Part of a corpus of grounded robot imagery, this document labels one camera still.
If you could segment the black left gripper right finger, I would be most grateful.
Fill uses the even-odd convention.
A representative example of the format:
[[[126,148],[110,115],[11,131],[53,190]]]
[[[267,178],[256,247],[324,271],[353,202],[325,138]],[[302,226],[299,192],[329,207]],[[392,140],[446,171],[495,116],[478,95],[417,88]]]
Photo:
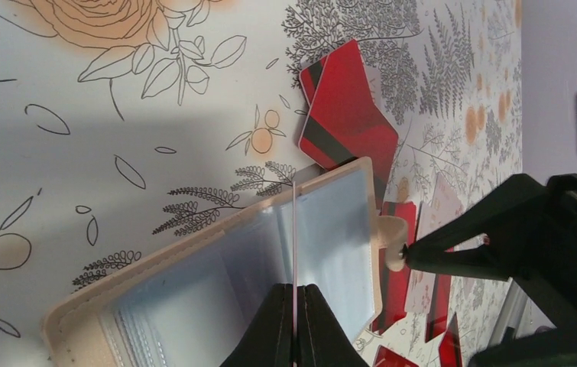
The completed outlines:
[[[297,365],[368,366],[314,284],[297,288]]]

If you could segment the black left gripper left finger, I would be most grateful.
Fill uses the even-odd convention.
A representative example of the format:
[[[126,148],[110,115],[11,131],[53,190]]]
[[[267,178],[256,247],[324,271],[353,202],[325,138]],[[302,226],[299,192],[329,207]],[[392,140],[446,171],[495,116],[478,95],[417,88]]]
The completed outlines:
[[[221,367],[288,367],[293,364],[293,286],[275,284]]]

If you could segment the beige leather card holder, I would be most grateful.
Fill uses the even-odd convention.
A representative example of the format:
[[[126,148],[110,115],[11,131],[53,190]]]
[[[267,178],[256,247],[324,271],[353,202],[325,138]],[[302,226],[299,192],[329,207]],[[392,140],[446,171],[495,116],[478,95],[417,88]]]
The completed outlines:
[[[264,199],[70,295],[42,335],[57,366],[221,366],[275,284],[316,285],[352,343],[404,266],[408,225],[380,216],[369,158]]]

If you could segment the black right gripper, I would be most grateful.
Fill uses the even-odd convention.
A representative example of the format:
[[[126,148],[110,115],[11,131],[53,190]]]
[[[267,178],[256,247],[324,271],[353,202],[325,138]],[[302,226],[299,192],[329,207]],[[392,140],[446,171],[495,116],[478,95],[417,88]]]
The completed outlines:
[[[546,187],[514,174],[418,245],[433,236],[439,252],[424,255],[414,242],[405,251],[409,268],[514,276],[553,324],[477,352],[470,366],[577,366],[577,174],[553,176]]]

